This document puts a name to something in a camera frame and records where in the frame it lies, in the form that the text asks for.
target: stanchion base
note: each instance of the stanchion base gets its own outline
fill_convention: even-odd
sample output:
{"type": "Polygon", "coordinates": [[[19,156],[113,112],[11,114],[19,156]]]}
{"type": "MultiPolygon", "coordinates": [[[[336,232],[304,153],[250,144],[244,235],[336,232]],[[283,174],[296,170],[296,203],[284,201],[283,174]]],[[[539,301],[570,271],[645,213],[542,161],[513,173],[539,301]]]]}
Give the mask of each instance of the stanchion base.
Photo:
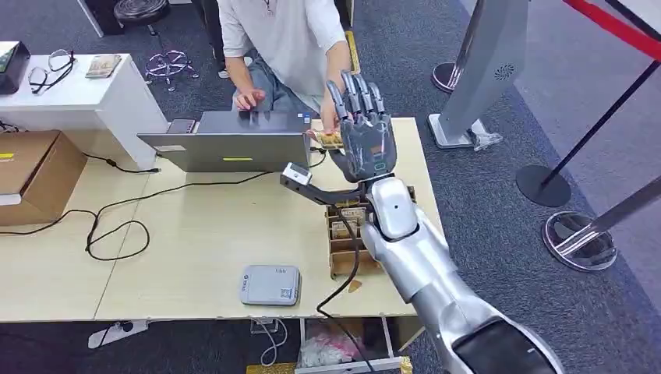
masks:
{"type": "MultiPolygon", "coordinates": [[[[439,148],[441,148],[441,149],[473,148],[475,146],[475,144],[468,137],[468,135],[462,135],[462,136],[459,136],[458,138],[448,137],[445,134],[443,126],[438,121],[439,117],[440,117],[440,114],[436,113],[436,114],[433,114],[433,115],[429,115],[428,120],[427,120],[427,124],[432,129],[433,137],[436,140],[436,145],[439,148]]],[[[486,130],[484,129],[484,125],[482,124],[482,121],[480,121],[479,119],[477,121],[473,122],[473,124],[471,126],[471,129],[473,129],[473,131],[475,131],[475,132],[486,132],[486,130]]]]}
{"type": "Polygon", "coordinates": [[[617,248],[613,237],[605,232],[568,255],[561,255],[557,247],[574,233],[592,223],[592,218],[579,212],[559,212],[551,216],[542,228],[544,243],[551,254],[563,264],[579,271],[599,271],[613,265],[617,248]]]}
{"type": "Polygon", "coordinates": [[[434,83],[434,86],[440,88],[442,91],[452,94],[452,91],[454,91],[454,85],[450,85],[449,83],[453,69],[454,62],[445,62],[437,65],[432,71],[432,83],[434,83]]]}
{"type": "Polygon", "coordinates": [[[535,204],[550,208],[563,206],[571,198],[571,188],[562,175],[556,175],[542,188],[542,182],[550,173],[551,169],[546,166],[525,166],[517,171],[517,187],[535,204]]]}

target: qr code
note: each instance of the qr code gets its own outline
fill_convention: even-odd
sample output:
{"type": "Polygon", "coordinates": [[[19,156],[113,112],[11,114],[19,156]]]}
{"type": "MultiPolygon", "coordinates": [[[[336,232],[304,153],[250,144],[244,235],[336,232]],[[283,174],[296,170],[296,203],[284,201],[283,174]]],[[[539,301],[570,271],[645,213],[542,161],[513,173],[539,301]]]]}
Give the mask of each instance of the qr code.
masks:
{"type": "Polygon", "coordinates": [[[280,298],[292,298],[292,289],[291,288],[281,288],[280,289],[280,298]]]}

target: floor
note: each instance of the floor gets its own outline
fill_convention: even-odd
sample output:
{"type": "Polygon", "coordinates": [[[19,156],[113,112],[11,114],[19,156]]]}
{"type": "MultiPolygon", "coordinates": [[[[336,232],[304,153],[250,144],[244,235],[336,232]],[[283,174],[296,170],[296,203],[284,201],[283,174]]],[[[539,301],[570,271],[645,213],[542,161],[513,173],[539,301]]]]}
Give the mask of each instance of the floor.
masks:
{"type": "MultiPolygon", "coordinates": [[[[554,261],[539,237],[539,225],[555,210],[531,204],[514,185],[514,173],[520,167],[558,162],[558,154],[567,152],[643,69],[645,60],[625,46],[609,43],[613,41],[607,35],[580,16],[565,14],[561,2],[532,2],[528,67],[516,87],[483,116],[487,127],[504,135],[505,141],[481,153],[442,152],[433,144],[426,116],[440,111],[447,95],[433,87],[429,75],[435,64],[456,55],[468,23],[465,4],[458,0],[356,3],[355,35],[363,75],[379,83],[394,115],[417,120],[447,240],[466,283],[510,317],[535,329],[562,358],[569,373],[661,372],[661,319],[650,291],[655,265],[640,256],[636,262],[630,254],[655,254],[658,246],[651,238],[645,239],[651,235],[632,234],[653,230],[622,228],[614,234],[626,261],[599,274],[576,273],[554,261]],[[563,24],[569,26],[559,30],[553,16],[566,18],[563,24]],[[573,41],[573,33],[582,33],[589,40],[588,47],[573,41]],[[551,43],[558,34],[567,40],[551,43]],[[566,44],[573,49],[565,52],[566,44]],[[575,69],[570,58],[579,52],[585,54],[577,55],[576,60],[584,65],[575,69]],[[608,56],[598,58],[597,52],[608,56]],[[608,79],[596,66],[604,69],[608,79]],[[569,76],[567,71],[581,71],[581,78],[569,76]]],[[[8,0],[0,24],[6,25],[0,30],[0,40],[26,41],[34,54],[58,48],[74,48],[77,53],[128,52],[141,64],[157,45],[145,30],[97,38],[73,1],[8,0]]],[[[151,87],[166,116],[196,117],[202,111],[229,108],[233,87],[215,76],[210,48],[203,42],[206,36],[193,9],[175,7],[157,28],[166,45],[190,53],[201,74],[197,80],[178,81],[174,93],[163,85],[151,87]]],[[[574,195],[566,208],[602,212],[646,182],[644,178],[654,176],[651,169],[641,170],[635,161],[646,160],[650,168],[659,162],[653,152],[655,137],[644,133],[652,131],[647,123],[658,117],[654,112],[658,109],[649,104],[658,98],[658,82],[656,77],[643,87],[631,101],[631,109],[627,107],[625,112],[623,108],[619,115],[619,121],[635,124],[636,132],[607,132],[624,126],[613,123],[599,134],[603,145],[598,150],[581,153],[581,157],[592,158],[577,158],[572,163],[569,171],[573,176],[566,176],[574,195]],[[641,101],[643,97],[649,102],[641,101]],[[638,146],[633,140],[636,134],[650,144],[638,146]],[[616,146],[627,146],[629,164],[624,162],[629,154],[613,153],[613,149],[620,150],[616,146]],[[595,165],[604,169],[594,172],[595,165]],[[599,187],[608,191],[598,191],[599,187]]],[[[654,223],[648,218],[642,224],[654,223]]],[[[242,322],[163,322],[90,355],[84,348],[87,336],[105,326],[107,323],[2,324],[0,367],[12,374],[238,373],[245,371],[246,364],[258,362],[267,343],[265,337],[251,341],[242,322]]],[[[280,360],[294,360],[297,349],[295,342],[286,345],[280,360]]],[[[406,353],[412,357],[415,373],[440,372],[442,362],[426,335],[406,353]]]]}
{"type": "MultiPolygon", "coordinates": [[[[609,9],[603,1],[592,3],[609,9]]],[[[516,87],[553,147],[566,154],[651,60],[563,2],[530,2],[529,16],[526,67],[516,87]]],[[[659,99],[657,70],[568,165],[595,213],[659,177],[659,99]]],[[[659,217],[657,203],[611,233],[661,311],[661,239],[653,234],[661,228],[659,217]]]]}

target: eyeglasses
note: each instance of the eyeglasses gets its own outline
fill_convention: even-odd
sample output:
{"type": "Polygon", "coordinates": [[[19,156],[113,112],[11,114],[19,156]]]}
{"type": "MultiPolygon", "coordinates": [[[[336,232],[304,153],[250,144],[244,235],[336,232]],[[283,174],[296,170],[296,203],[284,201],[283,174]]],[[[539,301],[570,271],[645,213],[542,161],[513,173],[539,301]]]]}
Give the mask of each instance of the eyeglasses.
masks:
{"type": "Polygon", "coordinates": [[[37,95],[51,89],[54,85],[60,83],[73,70],[73,63],[76,59],[73,57],[73,51],[58,49],[48,56],[48,68],[50,71],[39,66],[32,68],[27,76],[30,82],[32,93],[37,95]],[[53,72],[62,72],[53,82],[48,83],[48,75],[53,72]]]}

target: white shirt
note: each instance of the white shirt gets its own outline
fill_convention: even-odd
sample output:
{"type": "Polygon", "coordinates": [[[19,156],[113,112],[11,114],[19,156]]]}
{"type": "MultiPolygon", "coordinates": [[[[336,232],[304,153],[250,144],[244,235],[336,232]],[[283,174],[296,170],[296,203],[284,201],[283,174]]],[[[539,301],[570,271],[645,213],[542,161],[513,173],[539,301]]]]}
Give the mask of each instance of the white shirt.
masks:
{"type": "Polygon", "coordinates": [[[345,41],[333,0],[218,0],[224,54],[252,47],[275,76],[319,112],[326,88],[326,52],[345,41]]]}

